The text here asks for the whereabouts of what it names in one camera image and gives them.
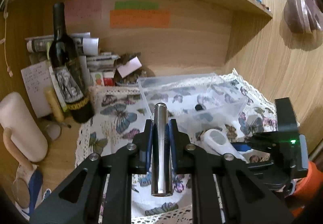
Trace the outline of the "silver metal flashlight tube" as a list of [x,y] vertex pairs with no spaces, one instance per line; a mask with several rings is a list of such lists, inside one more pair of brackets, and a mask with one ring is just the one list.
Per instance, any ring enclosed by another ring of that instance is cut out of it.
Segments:
[[172,196],[172,167],[168,109],[165,103],[154,107],[152,133],[152,186],[154,197]]

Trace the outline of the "small black clip microphone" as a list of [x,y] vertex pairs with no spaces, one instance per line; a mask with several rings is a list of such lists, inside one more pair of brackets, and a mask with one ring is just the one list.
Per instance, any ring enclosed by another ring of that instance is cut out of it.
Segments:
[[198,120],[205,120],[207,122],[213,121],[213,116],[209,112],[206,112],[204,106],[201,104],[195,105],[195,110],[197,111],[196,118]]

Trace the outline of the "butterfly print lace cloth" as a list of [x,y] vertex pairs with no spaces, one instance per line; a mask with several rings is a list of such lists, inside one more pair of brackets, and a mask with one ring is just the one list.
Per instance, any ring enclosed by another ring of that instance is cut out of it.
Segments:
[[[256,88],[245,81],[234,69],[222,79],[237,86],[247,97],[246,107],[238,118],[238,136],[229,142],[244,142],[254,133],[277,130],[277,112]],[[138,85],[134,87],[92,87],[92,104],[95,115],[81,125],[76,149],[75,168],[91,153],[100,156],[115,153],[132,142],[144,131],[147,119],[152,116],[145,110]],[[207,152],[217,154],[202,142],[190,137],[194,144]],[[131,223],[192,223],[191,178],[175,175],[172,170],[173,196],[151,196],[151,168],[147,174],[132,175]]]

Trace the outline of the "clear plastic storage box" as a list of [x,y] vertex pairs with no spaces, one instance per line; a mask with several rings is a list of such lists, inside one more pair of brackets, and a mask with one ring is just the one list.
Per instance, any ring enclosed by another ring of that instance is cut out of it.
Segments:
[[[170,119],[178,129],[198,140],[209,129],[217,129],[227,138],[238,136],[238,118],[247,97],[237,86],[215,73],[139,78],[138,87],[145,110],[153,116],[157,103],[165,103]],[[213,121],[198,120],[195,105],[201,104]]]

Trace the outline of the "bowl of small stones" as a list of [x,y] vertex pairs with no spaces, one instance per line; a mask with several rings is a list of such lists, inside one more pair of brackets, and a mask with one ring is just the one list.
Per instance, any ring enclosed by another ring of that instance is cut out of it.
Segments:
[[147,71],[144,69],[137,69],[136,71],[132,72],[131,74],[125,76],[124,78],[121,77],[119,72],[115,73],[114,82],[117,86],[136,86],[137,80],[139,78],[146,78]]

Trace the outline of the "small pink white box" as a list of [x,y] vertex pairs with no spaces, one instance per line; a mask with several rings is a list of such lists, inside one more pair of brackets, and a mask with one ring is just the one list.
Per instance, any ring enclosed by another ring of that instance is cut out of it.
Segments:
[[121,78],[125,78],[126,76],[130,75],[131,73],[133,73],[141,67],[142,64],[136,56],[129,60],[125,65],[120,65],[119,67],[117,67],[117,71],[120,74]]

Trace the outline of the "yellow tube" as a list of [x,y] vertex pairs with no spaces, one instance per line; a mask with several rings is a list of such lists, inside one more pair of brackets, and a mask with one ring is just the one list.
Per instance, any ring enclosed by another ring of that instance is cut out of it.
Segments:
[[58,123],[62,123],[65,117],[61,109],[60,103],[58,101],[58,98],[56,96],[56,92],[54,91],[54,88],[52,87],[44,88],[44,94],[56,121]]

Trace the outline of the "stack of books and papers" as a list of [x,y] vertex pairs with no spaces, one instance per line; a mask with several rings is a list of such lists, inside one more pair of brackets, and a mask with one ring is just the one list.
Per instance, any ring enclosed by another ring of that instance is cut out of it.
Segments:
[[[76,45],[85,86],[112,85],[117,68],[116,61],[120,56],[102,52],[99,49],[99,39],[91,37],[89,32],[73,33],[71,37]],[[48,53],[53,40],[53,35],[26,38],[27,51]]]

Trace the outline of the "wooden shelf cabinet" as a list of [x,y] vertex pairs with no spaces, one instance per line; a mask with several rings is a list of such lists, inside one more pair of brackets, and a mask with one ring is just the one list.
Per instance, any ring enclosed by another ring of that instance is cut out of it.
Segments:
[[[28,100],[20,73],[29,65],[25,38],[52,33],[52,6],[60,1],[66,0],[10,0],[9,15],[1,18],[1,96],[18,92]],[[291,99],[310,151],[321,142],[322,32],[292,33],[285,0],[148,0],[170,13],[165,29],[111,28],[115,1],[81,0],[91,13],[73,17],[68,31],[89,31],[110,52],[140,52],[157,76],[236,69],[267,99]]]

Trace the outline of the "dark wine bottle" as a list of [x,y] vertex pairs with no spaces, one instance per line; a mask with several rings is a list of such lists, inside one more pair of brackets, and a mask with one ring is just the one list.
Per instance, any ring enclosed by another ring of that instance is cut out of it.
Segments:
[[52,12],[54,40],[49,49],[51,66],[73,119],[85,123],[93,117],[94,111],[82,77],[76,44],[66,31],[64,3],[54,4]]

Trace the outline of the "orange sticky note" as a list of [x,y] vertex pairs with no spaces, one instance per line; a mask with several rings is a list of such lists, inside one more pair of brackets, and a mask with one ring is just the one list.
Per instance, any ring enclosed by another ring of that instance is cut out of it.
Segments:
[[121,9],[110,11],[109,26],[113,29],[152,27],[168,28],[171,14],[167,10]]

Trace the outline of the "white handwritten note paper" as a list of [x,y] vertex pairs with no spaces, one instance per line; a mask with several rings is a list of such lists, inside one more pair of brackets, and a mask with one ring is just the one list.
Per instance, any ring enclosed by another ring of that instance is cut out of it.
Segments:
[[22,69],[21,75],[36,117],[51,114],[51,107],[44,93],[45,88],[52,87],[47,60]]

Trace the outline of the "pink sticky note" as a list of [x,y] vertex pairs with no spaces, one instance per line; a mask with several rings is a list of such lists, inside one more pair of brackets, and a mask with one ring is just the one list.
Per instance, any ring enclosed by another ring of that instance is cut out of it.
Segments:
[[65,2],[65,18],[68,24],[101,19],[101,0],[69,0]]

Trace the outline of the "cream cylindrical bottle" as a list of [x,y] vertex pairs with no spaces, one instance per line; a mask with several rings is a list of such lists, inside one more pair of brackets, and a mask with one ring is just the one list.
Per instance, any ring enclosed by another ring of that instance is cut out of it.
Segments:
[[11,140],[31,162],[40,162],[47,155],[48,142],[17,92],[1,101],[1,126],[12,130]]

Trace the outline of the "brown puffy jacket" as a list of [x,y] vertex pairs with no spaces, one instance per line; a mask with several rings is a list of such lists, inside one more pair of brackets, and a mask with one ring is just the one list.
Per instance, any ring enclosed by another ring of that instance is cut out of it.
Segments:
[[322,31],[322,1],[286,0],[284,19],[293,33]]

